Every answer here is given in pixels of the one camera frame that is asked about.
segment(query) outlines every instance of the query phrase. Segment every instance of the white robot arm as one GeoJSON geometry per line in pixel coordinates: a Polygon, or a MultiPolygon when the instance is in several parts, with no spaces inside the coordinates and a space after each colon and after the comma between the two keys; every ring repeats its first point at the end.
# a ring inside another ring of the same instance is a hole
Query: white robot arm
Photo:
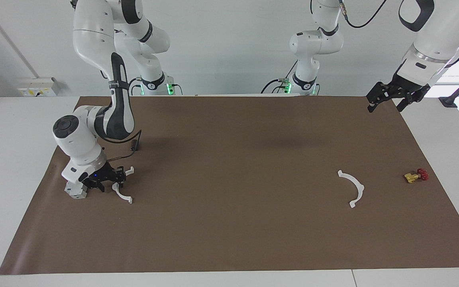
{"type": "Polygon", "coordinates": [[[377,83],[368,93],[368,111],[392,98],[403,98],[398,110],[420,102],[428,82],[440,73],[459,50],[459,1],[403,0],[399,17],[417,38],[403,57],[389,84],[377,83]]]}
{"type": "Polygon", "coordinates": [[[117,31],[115,35],[116,51],[121,55],[133,59],[139,70],[141,87],[146,96],[160,96],[171,94],[170,86],[173,79],[162,71],[161,63],[153,54],[163,53],[169,49],[169,37],[164,35],[160,43],[153,40],[147,42],[137,41],[136,38],[126,34],[124,30],[117,31]]]}
{"type": "Polygon", "coordinates": [[[124,140],[134,130],[126,68],[116,52],[114,24],[121,24],[134,40],[151,43],[148,46],[154,51],[169,47],[169,38],[144,18],[141,0],[73,0],[72,5],[75,51],[107,76],[111,93],[109,106],[78,107],[53,126],[58,146],[71,157],[62,172],[69,182],[65,190],[79,198],[86,189],[104,191],[103,181],[126,180],[123,167],[113,169],[96,140],[124,140]]]}
{"type": "Polygon", "coordinates": [[[320,63],[316,55],[333,54],[343,47],[339,31],[339,0],[316,0],[313,3],[316,31],[302,31],[290,39],[290,49],[297,56],[296,71],[290,76],[291,92],[311,94],[316,83],[320,63]]]}

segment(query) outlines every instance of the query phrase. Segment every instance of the wall outlet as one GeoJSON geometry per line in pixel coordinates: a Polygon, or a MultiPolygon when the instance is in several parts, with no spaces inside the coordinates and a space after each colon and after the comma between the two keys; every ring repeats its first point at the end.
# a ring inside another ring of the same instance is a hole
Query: wall outlet
{"type": "Polygon", "coordinates": [[[60,91],[53,78],[21,80],[18,90],[22,96],[58,96],[60,91]]]}

